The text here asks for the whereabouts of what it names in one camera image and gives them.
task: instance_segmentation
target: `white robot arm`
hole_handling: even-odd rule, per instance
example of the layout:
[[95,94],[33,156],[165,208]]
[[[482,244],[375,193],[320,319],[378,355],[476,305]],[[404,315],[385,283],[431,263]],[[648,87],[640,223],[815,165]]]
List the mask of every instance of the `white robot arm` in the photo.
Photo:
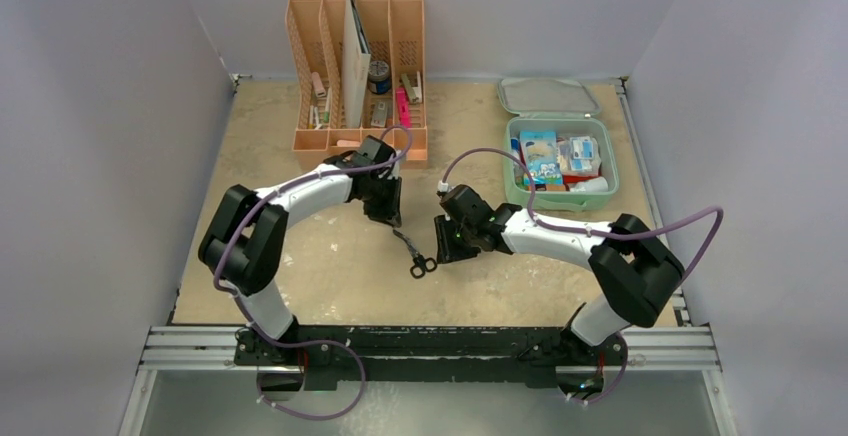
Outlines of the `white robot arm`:
[[[586,234],[546,229],[527,209],[504,203],[492,209],[473,189],[459,185],[441,194],[446,215],[436,217],[439,264],[477,256],[481,251],[536,254],[586,268],[603,294],[578,310],[568,328],[597,346],[630,325],[653,326],[681,281],[683,265],[657,238],[614,241],[590,230],[635,234],[648,230],[635,216],[614,222],[584,223],[537,215],[542,222],[585,227]],[[625,256],[632,255],[628,261]]]
[[200,260],[214,272],[238,223],[254,205],[270,196],[251,221],[250,237],[237,235],[220,284],[235,292],[260,329],[280,339],[295,321],[274,281],[286,231],[317,212],[353,199],[364,202],[369,219],[400,226],[401,178],[397,163],[356,174],[338,174],[339,169],[366,168],[394,156],[391,146],[369,137],[357,151],[330,158],[292,181],[255,191],[233,186],[224,195],[200,244]]

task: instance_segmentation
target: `black scissors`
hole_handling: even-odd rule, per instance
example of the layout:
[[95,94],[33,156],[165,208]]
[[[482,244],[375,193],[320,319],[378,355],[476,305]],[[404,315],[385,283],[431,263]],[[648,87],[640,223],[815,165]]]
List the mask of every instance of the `black scissors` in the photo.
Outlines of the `black scissors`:
[[402,239],[406,243],[406,249],[409,250],[409,255],[412,256],[412,267],[409,268],[409,274],[415,279],[421,279],[427,273],[432,273],[439,267],[436,260],[433,258],[425,258],[412,244],[412,240],[397,229],[392,228],[392,234]]

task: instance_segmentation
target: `wooden tabletop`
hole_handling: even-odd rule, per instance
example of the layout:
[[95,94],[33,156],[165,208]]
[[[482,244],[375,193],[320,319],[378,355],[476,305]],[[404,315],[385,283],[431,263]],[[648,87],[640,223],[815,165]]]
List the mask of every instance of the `wooden tabletop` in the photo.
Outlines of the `wooden tabletop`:
[[[435,257],[433,218],[441,214],[436,183],[466,149],[501,147],[513,115],[491,83],[427,85],[430,165],[403,170],[401,214],[407,234]],[[583,213],[543,211],[580,221],[612,221],[622,212],[651,220],[624,113],[612,85],[590,86],[612,139],[620,189],[607,206]],[[239,323],[233,302],[212,287],[195,254],[221,196],[234,184],[272,186],[302,172],[291,153],[298,106],[295,83],[243,82],[238,89],[209,191],[183,274],[175,323]],[[473,187],[490,205],[504,201],[501,161],[490,154],[463,160],[451,183]],[[439,266],[423,279],[409,275],[403,242],[369,221],[358,201],[327,209],[291,228],[276,277],[286,303],[306,324],[564,325],[584,301],[600,294],[591,272],[539,256],[484,253]],[[676,326],[665,308],[658,326]]]

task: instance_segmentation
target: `mint green case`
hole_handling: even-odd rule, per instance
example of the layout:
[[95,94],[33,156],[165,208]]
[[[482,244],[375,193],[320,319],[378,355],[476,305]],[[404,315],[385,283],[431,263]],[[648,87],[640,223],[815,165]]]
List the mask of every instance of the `mint green case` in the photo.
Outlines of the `mint green case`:
[[[541,191],[536,193],[533,207],[564,211],[586,211],[603,208],[618,191],[618,168],[609,132],[603,123],[594,119],[601,107],[583,84],[568,79],[507,78],[498,83],[498,98],[503,107],[517,117],[506,126],[504,149],[511,152],[511,138],[521,131],[556,131],[589,134],[598,141],[601,152],[601,174],[609,190],[600,193],[570,193]],[[527,204],[530,192],[515,184],[512,160],[503,158],[503,177],[506,200]]]

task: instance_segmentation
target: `gray wall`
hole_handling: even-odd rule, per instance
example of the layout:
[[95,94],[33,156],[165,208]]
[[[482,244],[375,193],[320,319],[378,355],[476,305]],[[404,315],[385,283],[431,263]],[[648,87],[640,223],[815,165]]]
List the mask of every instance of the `gray wall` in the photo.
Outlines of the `gray wall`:
[[188,0],[0,0],[0,21],[0,434],[115,434],[228,79]]
[[[287,0],[191,0],[231,72],[294,74]],[[430,76],[633,71],[672,0],[425,0]]]
[[631,79],[665,221],[727,210],[685,291],[742,434],[848,427],[847,41],[848,0],[675,0]]

